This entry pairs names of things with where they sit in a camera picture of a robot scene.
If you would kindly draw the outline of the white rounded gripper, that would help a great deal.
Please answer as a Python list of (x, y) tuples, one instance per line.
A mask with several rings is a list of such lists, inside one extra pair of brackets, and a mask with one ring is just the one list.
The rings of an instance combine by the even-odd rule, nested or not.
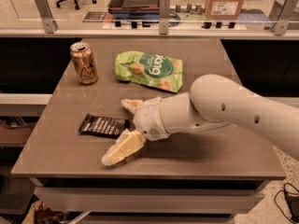
[(142, 100), (121, 100), (122, 106), (134, 114), (133, 124), (136, 130), (130, 132), (125, 129), (121, 133), (116, 143), (102, 157), (102, 163), (105, 166), (115, 165), (136, 153), (144, 146), (146, 139), (157, 141), (169, 137), (170, 133), (165, 130), (161, 118), (161, 102), (161, 97), (149, 99), (145, 102)]

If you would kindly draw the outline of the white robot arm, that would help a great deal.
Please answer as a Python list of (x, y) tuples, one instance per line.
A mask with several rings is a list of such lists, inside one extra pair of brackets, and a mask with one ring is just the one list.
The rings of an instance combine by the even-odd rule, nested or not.
[(299, 108), (262, 97), (227, 77), (204, 75), (188, 92), (171, 97), (123, 99), (135, 130), (125, 130), (102, 158), (112, 166), (136, 153), (147, 141), (173, 133), (211, 133), (233, 124), (252, 129), (292, 156), (299, 157)]

